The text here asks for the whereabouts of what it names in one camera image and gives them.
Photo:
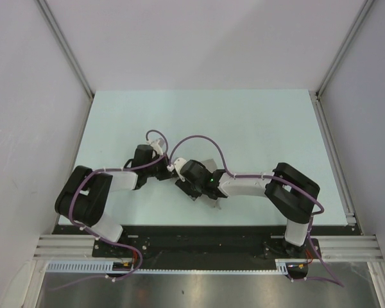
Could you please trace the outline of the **grey cloth napkin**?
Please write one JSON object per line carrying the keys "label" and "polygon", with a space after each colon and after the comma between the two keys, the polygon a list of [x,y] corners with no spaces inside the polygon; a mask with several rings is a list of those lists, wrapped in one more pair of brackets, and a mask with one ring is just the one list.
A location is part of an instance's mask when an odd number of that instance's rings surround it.
{"label": "grey cloth napkin", "polygon": [[215,199],[214,200],[210,199],[205,195],[202,195],[197,199],[201,199],[209,207],[220,209],[219,200],[226,198],[226,196],[219,190],[219,182],[221,180],[221,177],[224,175],[225,170],[218,169],[213,159],[207,159],[207,160],[198,161],[198,162],[201,162],[213,174],[214,183],[212,186],[212,190],[214,191]]}

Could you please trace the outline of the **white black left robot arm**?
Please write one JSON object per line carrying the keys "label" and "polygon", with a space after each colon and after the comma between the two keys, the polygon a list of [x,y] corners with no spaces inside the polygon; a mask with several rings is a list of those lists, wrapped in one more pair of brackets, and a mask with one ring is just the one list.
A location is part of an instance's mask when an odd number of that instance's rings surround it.
{"label": "white black left robot arm", "polygon": [[135,191],[149,178],[167,180],[168,156],[158,144],[141,144],[121,169],[94,171],[76,166],[55,202],[55,211],[96,237],[107,240],[106,248],[120,257],[129,249],[123,227],[105,212],[109,193]]}

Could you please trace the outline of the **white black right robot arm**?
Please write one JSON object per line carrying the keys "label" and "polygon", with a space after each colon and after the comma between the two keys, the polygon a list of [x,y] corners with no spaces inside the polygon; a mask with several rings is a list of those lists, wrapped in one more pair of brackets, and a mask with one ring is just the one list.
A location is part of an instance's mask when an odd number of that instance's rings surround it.
{"label": "white black right robot arm", "polygon": [[320,186],[286,163],[258,175],[230,174],[225,169],[213,172],[197,160],[178,158],[173,164],[178,176],[176,186],[192,199],[203,195],[212,199],[256,196],[269,199],[287,219],[283,249],[290,257],[306,250],[306,237],[317,205]]}

